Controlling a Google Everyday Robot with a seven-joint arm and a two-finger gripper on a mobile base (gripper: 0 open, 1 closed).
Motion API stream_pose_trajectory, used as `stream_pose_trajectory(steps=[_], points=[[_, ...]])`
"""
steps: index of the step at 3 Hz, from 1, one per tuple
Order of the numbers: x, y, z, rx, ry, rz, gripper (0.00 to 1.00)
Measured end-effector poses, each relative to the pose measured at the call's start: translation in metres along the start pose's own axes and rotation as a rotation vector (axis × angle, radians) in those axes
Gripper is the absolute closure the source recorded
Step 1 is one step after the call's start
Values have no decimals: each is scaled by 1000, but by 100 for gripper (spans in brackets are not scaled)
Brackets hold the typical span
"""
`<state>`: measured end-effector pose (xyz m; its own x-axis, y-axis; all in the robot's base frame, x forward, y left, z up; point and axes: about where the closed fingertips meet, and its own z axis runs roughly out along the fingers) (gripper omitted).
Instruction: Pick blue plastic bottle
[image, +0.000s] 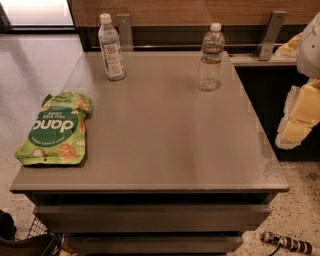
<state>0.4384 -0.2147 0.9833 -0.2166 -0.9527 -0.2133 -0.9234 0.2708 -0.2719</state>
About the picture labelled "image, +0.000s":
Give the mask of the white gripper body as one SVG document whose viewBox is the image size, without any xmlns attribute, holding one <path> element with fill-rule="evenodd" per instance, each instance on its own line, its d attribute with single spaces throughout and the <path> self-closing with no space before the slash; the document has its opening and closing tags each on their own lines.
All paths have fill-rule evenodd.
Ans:
<svg viewBox="0 0 320 256">
<path fill-rule="evenodd" d="M 320 12 L 304 28 L 296 51 L 299 73 L 313 79 L 320 78 Z"/>
</svg>

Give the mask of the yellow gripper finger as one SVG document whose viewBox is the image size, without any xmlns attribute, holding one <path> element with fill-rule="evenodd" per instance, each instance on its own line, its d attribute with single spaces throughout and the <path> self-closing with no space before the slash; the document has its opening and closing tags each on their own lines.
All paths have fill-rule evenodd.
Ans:
<svg viewBox="0 0 320 256">
<path fill-rule="evenodd" d="M 320 80 L 310 79 L 302 87 L 292 86 L 283 112 L 275 144 L 290 150 L 299 146 L 320 122 Z"/>
<path fill-rule="evenodd" d="M 276 50 L 275 55 L 279 57 L 295 58 L 301 36 L 302 34 L 299 33 L 292 37 L 287 43 Z"/>
</svg>

